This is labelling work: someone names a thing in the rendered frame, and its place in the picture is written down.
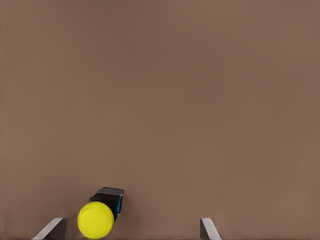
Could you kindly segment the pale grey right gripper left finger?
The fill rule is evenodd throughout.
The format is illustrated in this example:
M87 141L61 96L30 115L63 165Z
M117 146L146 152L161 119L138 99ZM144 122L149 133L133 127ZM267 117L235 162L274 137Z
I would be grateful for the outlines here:
M65 240L66 219L54 218L32 240Z

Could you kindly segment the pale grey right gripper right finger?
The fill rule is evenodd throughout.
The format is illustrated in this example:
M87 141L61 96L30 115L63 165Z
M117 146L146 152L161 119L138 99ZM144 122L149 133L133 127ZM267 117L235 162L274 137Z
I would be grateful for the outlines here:
M200 218L200 239L221 240L221 236L211 218Z

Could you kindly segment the yellow push button black base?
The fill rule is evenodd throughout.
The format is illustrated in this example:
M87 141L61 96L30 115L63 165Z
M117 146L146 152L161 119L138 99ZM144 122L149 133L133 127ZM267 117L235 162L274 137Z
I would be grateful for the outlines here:
M120 188L102 187L89 198L77 216L77 226L84 237L102 239L111 232L122 214L124 193Z

